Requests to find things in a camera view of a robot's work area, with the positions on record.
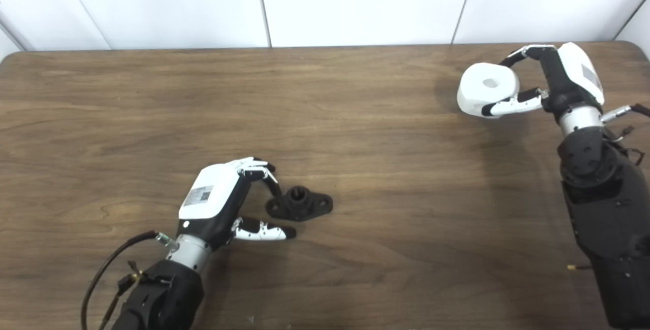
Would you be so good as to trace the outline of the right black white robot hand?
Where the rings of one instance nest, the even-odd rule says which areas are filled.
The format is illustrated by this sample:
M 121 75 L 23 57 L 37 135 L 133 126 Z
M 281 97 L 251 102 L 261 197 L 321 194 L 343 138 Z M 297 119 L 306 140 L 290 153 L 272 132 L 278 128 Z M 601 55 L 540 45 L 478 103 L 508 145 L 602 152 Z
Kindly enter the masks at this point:
M 534 88 L 481 106 L 480 116 L 499 118 L 543 109 L 555 118 L 563 136 L 583 128 L 601 128 L 604 92 L 594 64 L 575 43 L 561 46 L 526 45 L 505 57 L 499 66 L 510 70 L 527 58 L 541 64 L 546 89 Z

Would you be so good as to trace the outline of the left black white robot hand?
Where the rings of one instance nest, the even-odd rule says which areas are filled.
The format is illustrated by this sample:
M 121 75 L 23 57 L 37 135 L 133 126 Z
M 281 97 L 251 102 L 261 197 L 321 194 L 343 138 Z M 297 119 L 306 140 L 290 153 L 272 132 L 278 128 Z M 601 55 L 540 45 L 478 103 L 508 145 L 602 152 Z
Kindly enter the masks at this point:
M 232 240 L 295 238 L 297 231 L 292 227 L 240 214 L 255 181 L 265 183 L 272 196 L 281 196 L 274 171 L 271 163 L 252 156 L 203 168 L 179 208 L 176 245 L 167 259 L 200 274 L 209 256 Z

